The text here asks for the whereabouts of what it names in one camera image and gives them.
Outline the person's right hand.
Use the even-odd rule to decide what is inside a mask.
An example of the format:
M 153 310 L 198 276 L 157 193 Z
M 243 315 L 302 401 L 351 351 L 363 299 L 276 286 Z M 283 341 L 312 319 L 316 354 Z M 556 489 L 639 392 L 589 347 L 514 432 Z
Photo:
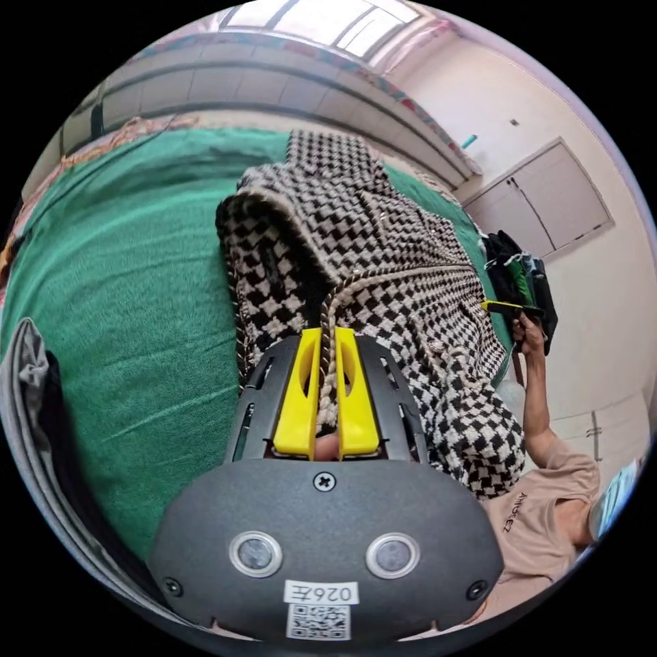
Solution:
M 512 322 L 513 339 L 519 343 L 521 353 L 528 357 L 545 356 L 545 335 L 539 324 L 521 312 Z

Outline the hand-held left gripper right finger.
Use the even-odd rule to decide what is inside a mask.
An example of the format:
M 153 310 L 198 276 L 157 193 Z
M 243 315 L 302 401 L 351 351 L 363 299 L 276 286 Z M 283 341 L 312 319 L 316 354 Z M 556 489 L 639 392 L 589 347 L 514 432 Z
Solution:
M 335 347 L 339 459 L 371 456 L 380 438 L 354 331 L 337 327 Z

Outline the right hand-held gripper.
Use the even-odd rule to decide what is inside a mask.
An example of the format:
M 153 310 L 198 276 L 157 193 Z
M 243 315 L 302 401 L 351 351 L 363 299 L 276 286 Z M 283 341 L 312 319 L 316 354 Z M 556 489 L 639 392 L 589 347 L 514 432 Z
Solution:
M 486 312 L 502 312 L 503 316 L 511 320 L 520 319 L 521 315 L 525 315 L 531 320 L 542 320 L 545 316 L 544 311 L 541 308 L 516 305 L 493 300 L 485 300 L 480 303 L 480 306 Z

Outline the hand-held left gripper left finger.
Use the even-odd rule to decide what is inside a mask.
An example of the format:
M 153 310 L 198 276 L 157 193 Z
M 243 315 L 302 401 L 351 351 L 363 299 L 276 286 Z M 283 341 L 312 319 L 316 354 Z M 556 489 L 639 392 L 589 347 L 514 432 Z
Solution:
M 314 458 L 321 341 L 320 328 L 300 334 L 272 440 L 278 455 Z

